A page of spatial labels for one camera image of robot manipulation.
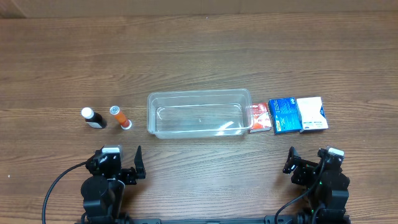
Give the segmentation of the orange pill bottle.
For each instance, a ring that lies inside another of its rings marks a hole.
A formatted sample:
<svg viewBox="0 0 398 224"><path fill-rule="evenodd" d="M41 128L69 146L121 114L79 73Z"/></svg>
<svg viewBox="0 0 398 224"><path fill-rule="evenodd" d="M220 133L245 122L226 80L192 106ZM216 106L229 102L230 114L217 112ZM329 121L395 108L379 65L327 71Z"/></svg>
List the orange pill bottle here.
<svg viewBox="0 0 398 224"><path fill-rule="evenodd" d="M127 119L126 115L121 111L119 106L114 105L110 107L109 112L115 117L123 129L127 130L132 127L131 120Z"/></svg>

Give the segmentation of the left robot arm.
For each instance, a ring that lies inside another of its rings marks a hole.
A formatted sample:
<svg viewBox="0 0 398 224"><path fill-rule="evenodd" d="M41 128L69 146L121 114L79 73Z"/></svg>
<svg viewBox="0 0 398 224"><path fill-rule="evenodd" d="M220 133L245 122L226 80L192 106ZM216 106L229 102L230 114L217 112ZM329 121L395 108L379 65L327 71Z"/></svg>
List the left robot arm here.
<svg viewBox="0 0 398 224"><path fill-rule="evenodd" d="M121 213L124 190L145 179L146 170L141 147L137 147L134 166L122 167L123 149L120 145L103 146L95 151L85 167L92 175L81 186L83 208L87 223L131 223L126 213Z"/></svg>

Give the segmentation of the white medicine box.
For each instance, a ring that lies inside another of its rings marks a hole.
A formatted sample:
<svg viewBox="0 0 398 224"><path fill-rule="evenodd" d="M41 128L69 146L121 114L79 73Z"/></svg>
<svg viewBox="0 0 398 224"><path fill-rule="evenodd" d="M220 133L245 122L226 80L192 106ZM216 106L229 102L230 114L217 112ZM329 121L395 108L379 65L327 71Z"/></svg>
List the white medicine box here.
<svg viewBox="0 0 398 224"><path fill-rule="evenodd" d="M323 131L328 129L328 123L320 96L296 99L300 115L301 133Z"/></svg>

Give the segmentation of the red medicine box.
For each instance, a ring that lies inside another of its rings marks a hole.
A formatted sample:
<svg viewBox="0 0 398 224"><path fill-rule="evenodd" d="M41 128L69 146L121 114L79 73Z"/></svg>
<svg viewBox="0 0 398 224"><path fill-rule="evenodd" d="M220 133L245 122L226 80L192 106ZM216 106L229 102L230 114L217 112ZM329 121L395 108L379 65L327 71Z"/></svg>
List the red medicine box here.
<svg viewBox="0 0 398 224"><path fill-rule="evenodd" d="M269 131L271 129L272 125L267 103L263 102L253 104L252 114L253 126L250 129L250 133Z"/></svg>

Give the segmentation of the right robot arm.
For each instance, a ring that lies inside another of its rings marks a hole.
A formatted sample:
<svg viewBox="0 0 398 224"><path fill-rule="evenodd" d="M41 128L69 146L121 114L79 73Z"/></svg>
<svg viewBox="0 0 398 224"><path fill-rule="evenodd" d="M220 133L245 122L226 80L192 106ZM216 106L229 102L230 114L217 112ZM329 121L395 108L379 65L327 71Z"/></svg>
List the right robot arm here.
<svg viewBox="0 0 398 224"><path fill-rule="evenodd" d="M294 147L290 147L282 170L291 174L291 182L305 188L303 193L283 205L275 214L279 221L283 209L306 198L308 207L294 215L290 223L350 223L346 214L350 179L344 175L341 165L344 151L328 146L317 152L319 162L302 159Z"/></svg>

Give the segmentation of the blue medicine box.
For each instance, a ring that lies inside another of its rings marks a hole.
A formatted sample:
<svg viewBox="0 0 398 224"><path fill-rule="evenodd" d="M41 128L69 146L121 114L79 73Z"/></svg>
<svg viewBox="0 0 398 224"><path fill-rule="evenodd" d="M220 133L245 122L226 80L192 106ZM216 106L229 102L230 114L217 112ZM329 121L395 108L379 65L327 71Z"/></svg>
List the blue medicine box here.
<svg viewBox="0 0 398 224"><path fill-rule="evenodd" d="M300 131L302 128L294 97L272 99L268 102L275 134Z"/></svg>

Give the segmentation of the clear plastic container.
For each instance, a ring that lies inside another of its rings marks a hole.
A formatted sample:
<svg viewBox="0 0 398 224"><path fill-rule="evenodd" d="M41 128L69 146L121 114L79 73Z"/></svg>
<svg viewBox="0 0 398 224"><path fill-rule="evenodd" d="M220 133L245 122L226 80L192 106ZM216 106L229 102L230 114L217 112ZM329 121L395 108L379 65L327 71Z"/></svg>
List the clear plastic container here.
<svg viewBox="0 0 398 224"><path fill-rule="evenodd" d="M247 89L154 92L147 98L147 131L159 139L244 134L254 123Z"/></svg>

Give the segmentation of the dark bottle white cap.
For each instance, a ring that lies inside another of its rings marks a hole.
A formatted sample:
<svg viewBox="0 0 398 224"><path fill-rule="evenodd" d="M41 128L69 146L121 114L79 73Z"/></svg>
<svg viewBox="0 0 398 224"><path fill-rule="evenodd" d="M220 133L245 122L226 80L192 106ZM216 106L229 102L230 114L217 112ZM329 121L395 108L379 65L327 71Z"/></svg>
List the dark bottle white cap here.
<svg viewBox="0 0 398 224"><path fill-rule="evenodd" d="M85 107L81 110L81 115L84 117L85 122L95 129L104 129L107 127L106 120L97 112L94 112L91 108Z"/></svg>

